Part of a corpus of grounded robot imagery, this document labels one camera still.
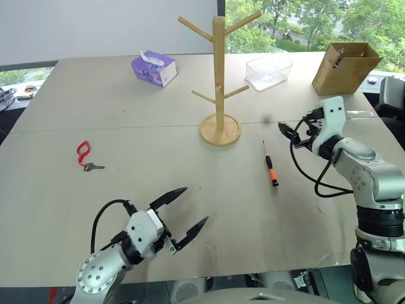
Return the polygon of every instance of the wooden peg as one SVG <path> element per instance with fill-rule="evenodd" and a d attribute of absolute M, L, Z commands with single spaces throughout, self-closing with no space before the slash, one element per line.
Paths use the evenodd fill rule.
<path fill-rule="evenodd" d="M 223 131 L 223 95 L 225 78 L 225 17 L 213 18 L 214 79 L 216 129 Z"/>
<path fill-rule="evenodd" d="M 203 98 L 205 100 L 208 100 L 210 103 L 213 103 L 215 105 L 215 100 L 212 99 L 212 98 L 209 98 L 207 95 L 204 95 L 203 93 L 197 92 L 195 90 L 191 90 L 191 93 L 193 93 L 193 94 L 195 94 L 195 95 L 197 95 L 197 96 L 199 96 L 199 97 L 201 97 L 201 98 Z"/>
<path fill-rule="evenodd" d="M 226 29 L 225 35 L 228 35 L 229 33 L 232 33 L 234 30 L 237 30 L 240 27 L 243 27 L 245 24 L 248 24 L 249 22 L 253 21 L 256 18 L 259 18 L 261 16 L 261 13 L 259 11 L 251 14 L 250 16 L 244 18 L 243 20 L 235 23 L 234 25 L 231 25 L 229 28 Z"/>
<path fill-rule="evenodd" d="M 228 93 L 228 94 L 225 94 L 224 98 L 227 99 L 228 97 L 233 96 L 233 95 L 236 95 L 236 94 L 238 94 L 238 93 L 240 93 L 240 92 L 243 92 L 243 91 L 247 90 L 248 88 L 249 88 L 248 85 L 244 85 L 243 87 L 240 87 L 240 88 L 237 89 L 237 90 L 234 90 L 234 91 L 232 91 L 232 92 L 230 92 L 230 93 Z"/>
<path fill-rule="evenodd" d="M 194 25 L 193 23 L 191 23 L 190 21 L 187 21 L 186 19 L 184 19 L 181 16 L 178 18 L 178 20 L 180 23 L 183 23 L 189 29 L 195 31 L 197 34 L 203 36 L 205 39 L 213 42 L 212 36 L 209 35 L 208 33 L 206 33 L 205 31 L 201 30 L 197 25 Z"/>

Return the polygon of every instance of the black cable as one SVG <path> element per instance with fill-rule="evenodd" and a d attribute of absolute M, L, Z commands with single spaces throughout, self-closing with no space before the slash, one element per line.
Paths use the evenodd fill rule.
<path fill-rule="evenodd" d="M 101 215 L 103 214 L 103 212 L 111 205 L 113 204 L 117 204 L 120 203 L 124 206 L 124 208 L 126 209 L 127 213 L 131 216 L 133 213 L 136 212 L 136 209 L 133 205 L 131 205 L 129 203 L 129 201 L 125 200 L 125 199 L 114 199 L 113 201 L 109 201 L 108 203 L 106 203 L 99 211 L 99 213 L 97 213 L 94 222 L 93 222 L 93 228 L 91 230 L 91 241 L 90 241 L 90 254 L 94 253 L 94 245 L 96 243 L 96 229 L 97 229 L 97 224 L 99 222 L 99 219 L 101 217 Z"/>
<path fill-rule="evenodd" d="M 109 242 L 106 246 L 102 247 L 100 249 L 100 251 L 107 249 L 108 247 L 112 246 L 114 243 L 113 242 Z"/>
<path fill-rule="evenodd" d="M 1 89 L 0 91 L 0 103 L 1 102 L 6 102 L 6 106 L 0 110 L 0 112 L 6 111 L 15 101 L 14 93 L 16 92 L 15 89 L 10 89 L 7 91 L 4 91 Z"/>
<path fill-rule="evenodd" d="M 326 174 L 326 172 L 327 172 L 328 169 L 330 168 L 331 164 L 332 164 L 332 159 L 330 159 L 330 160 L 328 161 L 327 165 L 325 166 L 325 168 L 323 168 L 321 174 L 319 175 L 318 179 L 317 179 L 316 182 L 315 182 L 315 186 L 314 186 L 315 193 L 316 193 L 317 196 L 319 196 L 319 197 L 321 197 L 321 198 L 335 198 L 336 196 L 341 196 L 341 195 L 349 194 L 347 191 L 337 192 L 337 193 L 333 193 L 333 194 L 321 194 L 321 193 L 319 192 L 319 185 L 320 185 L 320 182 L 321 182 L 323 176 Z"/>
<path fill-rule="evenodd" d="M 73 298 L 73 295 L 74 295 L 74 294 L 75 294 L 75 293 L 72 292 L 71 294 L 69 294 L 69 295 L 66 297 L 66 299 L 62 300 L 61 303 L 59 303 L 59 304 L 67 304 L 67 303 Z"/>
<path fill-rule="evenodd" d="M 304 119 L 301 119 L 301 120 L 299 121 L 299 123 L 296 125 L 296 127 L 295 127 L 295 129 L 294 129 L 294 134 L 293 134 L 293 135 L 297 134 L 298 128 L 301 126 L 301 124 L 302 124 L 303 122 L 304 122 Z M 299 171 L 301 174 L 303 174 L 303 176 L 305 176 L 307 179 L 309 179 L 311 182 L 317 182 L 316 179 L 314 179 L 313 177 L 311 177 L 311 176 L 309 176 L 307 173 L 305 173 L 304 170 L 299 166 L 299 164 L 298 164 L 298 162 L 297 162 L 297 160 L 296 160 L 296 156 L 294 155 L 293 139 L 294 139 L 294 136 L 292 136 L 291 139 L 290 139 L 290 154 L 291 154 L 292 161 L 294 162 L 294 165 L 296 166 L 296 168 L 298 169 L 298 171 Z M 321 185 L 321 186 L 323 186 L 323 187 L 330 188 L 330 189 L 335 189 L 335 190 L 339 190 L 339 191 L 345 192 L 345 194 L 353 193 L 352 190 L 348 190 L 348 189 L 345 189 L 345 188 L 341 188 L 341 187 L 337 187 L 337 186 L 325 184 L 325 183 L 320 182 L 320 181 L 319 181 L 319 185 Z"/>

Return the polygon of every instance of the clear plastic container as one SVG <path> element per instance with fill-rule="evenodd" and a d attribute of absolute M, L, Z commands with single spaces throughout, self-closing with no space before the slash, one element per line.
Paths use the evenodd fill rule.
<path fill-rule="evenodd" d="M 287 80 L 291 67 L 284 54 L 270 54 L 246 63 L 246 80 L 262 91 Z"/>

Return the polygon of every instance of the cardboard box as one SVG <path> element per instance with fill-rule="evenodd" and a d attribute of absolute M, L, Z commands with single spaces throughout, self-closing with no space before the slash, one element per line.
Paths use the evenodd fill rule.
<path fill-rule="evenodd" d="M 381 60 L 368 43 L 331 43 L 312 85 L 319 95 L 354 93 Z"/>
<path fill-rule="evenodd" d="M 146 51 L 145 55 L 163 61 L 164 65 L 154 65 L 153 63 L 144 61 L 141 56 L 136 57 L 132 60 L 131 65 L 137 78 L 160 87 L 167 86 L 177 75 L 176 61 L 174 58 L 152 51 Z"/>

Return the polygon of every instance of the screwdriver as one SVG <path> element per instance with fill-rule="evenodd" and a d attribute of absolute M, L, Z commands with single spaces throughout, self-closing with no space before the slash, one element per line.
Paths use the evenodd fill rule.
<path fill-rule="evenodd" d="M 267 167 L 268 167 L 268 174 L 270 176 L 270 180 L 273 183 L 273 187 L 277 187 L 278 186 L 278 181 L 277 181 L 276 171 L 274 171 L 270 155 L 267 153 L 266 145 L 265 145 L 264 140 L 263 140 L 263 147 L 265 147 L 265 153 L 266 153 L 265 158 L 266 158 L 266 163 L 267 163 Z"/>

